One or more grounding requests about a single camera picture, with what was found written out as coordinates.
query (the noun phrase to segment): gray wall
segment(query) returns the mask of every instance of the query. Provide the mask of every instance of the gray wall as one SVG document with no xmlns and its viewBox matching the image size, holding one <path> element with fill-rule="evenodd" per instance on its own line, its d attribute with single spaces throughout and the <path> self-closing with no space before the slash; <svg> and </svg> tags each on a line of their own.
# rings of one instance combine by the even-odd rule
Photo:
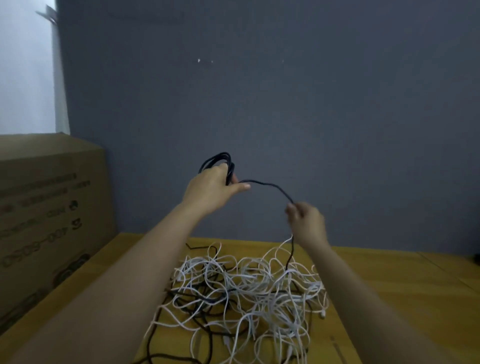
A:
<svg viewBox="0 0 480 364">
<path fill-rule="evenodd" d="M 60 1 L 72 134 L 108 151 L 123 231 L 228 151 L 317 205 L 334 245 L 472 253 L 477 3 Z M 253 186 L 194 235 L 283 240 L 285 204 Z"/>
</svg>

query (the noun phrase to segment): white cable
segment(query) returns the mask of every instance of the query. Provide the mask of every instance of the white cable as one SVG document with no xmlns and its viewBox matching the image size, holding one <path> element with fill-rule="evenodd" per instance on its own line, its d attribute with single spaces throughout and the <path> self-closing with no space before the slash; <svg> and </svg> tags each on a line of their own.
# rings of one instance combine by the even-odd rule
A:
<svg viewBox="0 0 480 364">
<path fill-rule="evenodd" d="M 166 326 L 169 328 L 182 327 L 192 331 L 190 341 L 190 355 L 193 356 L 193 343 L 199 327 L 189 327 L 187 324 L 205 309 L 212 310 L 216 305 L 223 305 L 223 312 L 216 320 L 210 320 L 204 327 L 218 327 L 215 331 L 228 333 L 223 336 L 223 343 L 230 356 L 218 364 L 265 364 L 261 359 L 262 342 L 266 338 L 273 340 L 276 348 L 276 360 L 280 364 L 291 362 L 295 356 L 299 364 L 307 363 L 307 348 L 310 344 L 308 316 L 319 314 L 325 317 L 329 300 L 325 287 L 320 281 L 314 266 L 307 269 L 303 264 L 296 262 L 292 257 L 285 270 L 279 253 L 290 251 L 283 247 L 292 238 L 285 240 L 279 246 L 271 248 L 261 258 L 244 257 L 237 261 L 232 255 L 220 255 L 221 243 L 215 255 L 211 256 L 210 245 L 204 257 L 186 256 L 180 268 L 173 272 L 172 292 L 174 298 L 161 305 L 175 323 L 152 321 L 151 325 Z M 202 294 L 196 287 L 205 282 L 209 293 Z M 178 319 L 177 315 L 185 316 L 182 309 L 198 303 L 193 314 L 186 319 Z M 227 319 L 227 309 L 241 315 L 240 319 Z M 260 322 L 268 327 L 258 332 Z M 248 325 L 249 329 L 239 341 L 242 330 Z M 236 354 L 246 348 L 247 343 L 254 340 L 254 359 L 249 363 L 241 362 Z"/>
</svg>

